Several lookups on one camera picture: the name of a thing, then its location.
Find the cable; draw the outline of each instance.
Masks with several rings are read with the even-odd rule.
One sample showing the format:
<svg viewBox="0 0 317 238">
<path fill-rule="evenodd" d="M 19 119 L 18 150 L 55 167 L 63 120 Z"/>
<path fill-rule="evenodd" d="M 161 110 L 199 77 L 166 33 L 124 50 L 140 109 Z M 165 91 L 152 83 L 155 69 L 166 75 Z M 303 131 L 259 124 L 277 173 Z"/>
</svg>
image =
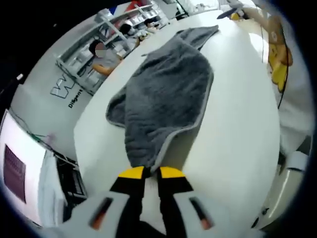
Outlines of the cable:
<svg viewBox="0 0 317 238">
<path fill-rule="evenodd" d="M 287 46 L 287 44 L 286 44 L 286 39 L 285 39 L 285 35 L 284 35 L 284 29 L 282 29 L 282 33 L 283 33 L 283 38 L 284 38 L 285 48 L 286 48 L 287 68 L 286 68 L 286 79 L 285 79 L 284 87 L 283 87 L 283 90 L 282 90 L 282 96 L 281 96 L 281 99 L 279 100 L 279 103 L 278 103 L 277 109 L 279 109 L 279 108 L 280 108 L 281 103 L 282 103 L 282 100 L 283 100 L 283 96 L 284 96 L 285 89 L 286 89 L 287 78 L 288 78 L 288 68 L 289 68 L 289 61 L 288 61 L 288 60 L 289 60 L 289 58 L 288 58 L 288 46 Z"/>
<path fill-rule="evenodd" d="M 87 67 L 81 69 L 81 70 L 78 72 L 78 75 L 79 75 L 80 77 L 82 77 L 82 76 L 85 74 L 86 70 L 87 70 Z"/>
<path fill-rule="evenodd" d="M 261 35 L 262 35 L 262 63 L 263 63 L 263 60 L 264 60 L 264 37 L 263 37 L 263 28 L 262 28 L 262 26 L 261 26 Z"/>
<path fill-rule="evenodd" d="M 30 127 L 29 127 L 28 124 L 25 122 L 25 120 L 23 120 L 21 117 L 19 117 L 19 116 L 14 112 L 14 110 L 13 110 L 12 107 L 10 107 L 10 110 L 11 110 L 11 112 L 12 112 L 19 120 L 21 120 L 21 121 L 25 124 L 25 127 L 27 128 L 27 133 L 28 133 L 30 136 L 36 137 L 35 139 L 38 140 L 38 142 L 44 144 L 49 150 L 55 152 L 55 150 L 54 150 L 50 145 L 48 145 L 48 144 L 45 143 L 42 139 L 40 139 L 40 137 L 47 137 L 47 135 L 33 134 L 33 133 L 31 132 L 31 130 L 30 130 Z M 67 160 L 67 157 L 66 157 L 66 156 L 64 156 L 63 154 L 62 154 L 62 156 L 65 157 L 65 159 L 61 158 L 60 156 L 57 156 L 57 158 L 60 159 L 60 160 L 62 160 L 62 161 L 64 161 L 64 162 L 66 162 L 66 163 L 68 163 L 68 164 L 71 164 L 74 168 L 79 169 L 76 164 L 73 164 L 72 162 L 69 162 L 69 161 Z"/>
<path fill-rule="evenodd" d="M 2 95 L 9 87 L 11 87 L 11 85 L 13 85 L 15 82 L 18 82 L 18 81 L 21 80 L 22 78 L 23 78 L 23 74 L 21 73 L 21 74 L 19 74 L 19 75 L 17 76 L 17 78 L 12 79 L 12 80 L 5 86 L 5 88 L 3 88 L 2 90 L 0 90 L 0 97 L 1 97 L 1 95 Z"/>
<path fill-rule="evenodd" d="M 28 130 L 27 132 L 28 132 L 28 133 L 31 133 L 31 130 L 30 130 L 28 124 L 25 122 L 25 120 L 23 120 L 21 117 L 19 117 L 19 116 L 14 112 L 14 110 L 13 110 L 12 107 L 10 107 L 9 109 L 11 110 L 11 112 L 12 112 L 19 120 L 21 120 L 21 121 L 24 123 L 26 129 Z"/>
<path fill-rule="evenodd" d="M 180 5 L 180 7 L 183 9 L 184 14 L 187 15 L 187 16 L 189 16 L 188 12 L 184 9 L 183 5 L 180 4 L 178 0 L 175 0 L 175 1 L 176 1 L 176 2 L 178 3 L 178 5 Z"/>
</svg>

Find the monitor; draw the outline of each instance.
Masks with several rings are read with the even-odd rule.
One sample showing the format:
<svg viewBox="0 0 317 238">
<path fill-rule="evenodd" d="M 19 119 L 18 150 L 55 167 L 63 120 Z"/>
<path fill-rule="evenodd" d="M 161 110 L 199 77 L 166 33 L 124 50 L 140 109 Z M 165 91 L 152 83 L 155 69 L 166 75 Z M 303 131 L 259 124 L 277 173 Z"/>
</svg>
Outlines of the monitor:
<svg viewBox="0 0 317 238">
<path fill-rule="evenodd" d="M 45 153 L 6 110 L 0 125 L 0 182 L 13 207 L 39 225 L 38 190 Z"/>
</svg>

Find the desk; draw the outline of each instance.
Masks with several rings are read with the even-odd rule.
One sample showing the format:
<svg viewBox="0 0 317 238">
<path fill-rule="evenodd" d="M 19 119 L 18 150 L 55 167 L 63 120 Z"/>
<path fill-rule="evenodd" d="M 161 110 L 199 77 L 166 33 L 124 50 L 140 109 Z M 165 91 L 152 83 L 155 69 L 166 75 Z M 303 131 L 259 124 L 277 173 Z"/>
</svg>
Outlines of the desk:
<svg viewBox="0 0 317 238">
<path fill-rule="evenodd" d="M 124 129 L 107 122 L 106 109 L 145 60 L 141 55 L 158 49 L 181 29 L 218 24 L 219 32 L 201 49 L 214 70 L 201 127 L 173 141 L 163 164 L 182 168 L 195 190 L 227 206 L 241 221 L 241 229 L 251 227 L 276 172 L 278 111 L 266 66 L 249 34 L 227 18 L 217 20 L 221 13 L 205 12 L 167 25 L 134 50 L 91 99 L 74 129 L 89 195 L 110 189 L 117 175 L 130 167 Z M 143 202 L 142 217 L 159 229 L 159 215 L 153 218 L 159 213 L 159 198 L 150 196 Z"/>
</svg>

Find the gray towel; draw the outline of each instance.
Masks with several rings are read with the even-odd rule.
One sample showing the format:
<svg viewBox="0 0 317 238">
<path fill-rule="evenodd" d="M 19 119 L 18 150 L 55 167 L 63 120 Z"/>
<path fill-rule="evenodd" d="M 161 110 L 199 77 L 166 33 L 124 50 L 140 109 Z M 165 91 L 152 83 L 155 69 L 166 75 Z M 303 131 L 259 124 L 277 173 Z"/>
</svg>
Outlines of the gray towel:
<svg viewBox="0 0 317 238">
<path fill-rule="evenodd" d="M 199 52 L 218 26 L 177 32 L 148 54 L 127 84 L 112 98 L 106 118 L 125 128 L 132 167 L 160 166 L 173 137 L 202 121 L 213 72 Z"/>
</svg>

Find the person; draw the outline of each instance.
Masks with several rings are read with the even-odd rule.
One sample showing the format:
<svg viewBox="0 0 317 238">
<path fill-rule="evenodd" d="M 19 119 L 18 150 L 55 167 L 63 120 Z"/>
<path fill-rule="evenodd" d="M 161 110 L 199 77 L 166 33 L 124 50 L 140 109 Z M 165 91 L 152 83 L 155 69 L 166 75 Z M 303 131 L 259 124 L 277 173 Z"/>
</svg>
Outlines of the person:
<svg viewBox="0 0 317 238">
<path fill-rule="evenodd" d="M 148 31 L 148 32 L 150 32 L 150 33 L 152 33 L 152 34 L 154 34 L 154 33 L 156 33 L 158 30 L 157 30 L 157 28 L 156 27 L 153 27 L 152 26 L 152 20 L 151 19 L 146 19 L 145 21 L 144 21 L 144 24 L 146 25 L 146 27 L 147 27 L 147 29 L 146 29 L 146 31 Z"/>
<path fill-rule="evenodd" d="M 119 30 L 127 38 L 130 50 L 137 48 L 140 45 L 140 42 L 145 39 L 144 36 L 138 37 L 136 35 L 137 30 L 129 24 L 124 23 Z"/>
<path fill-rule="evenodd" d="M 309 73 L 289 22 L 266 1 L 258 2 L 267 17 L 255 8 L 246 6 L 243 11 L 269 35 L 268 63 L 279 109 L 280 151 L 287 157 L 311 138 L 315 127 Z"/>
<path fill-rule="evenodd" d="M 89 51 L 95 56 L 93 69 L 104 76 L 109 76 L 123 60 L 121 56 L 113 50 L 107 49 L 99 40 L 94 40 L 90 44 Z"/>
</svg>

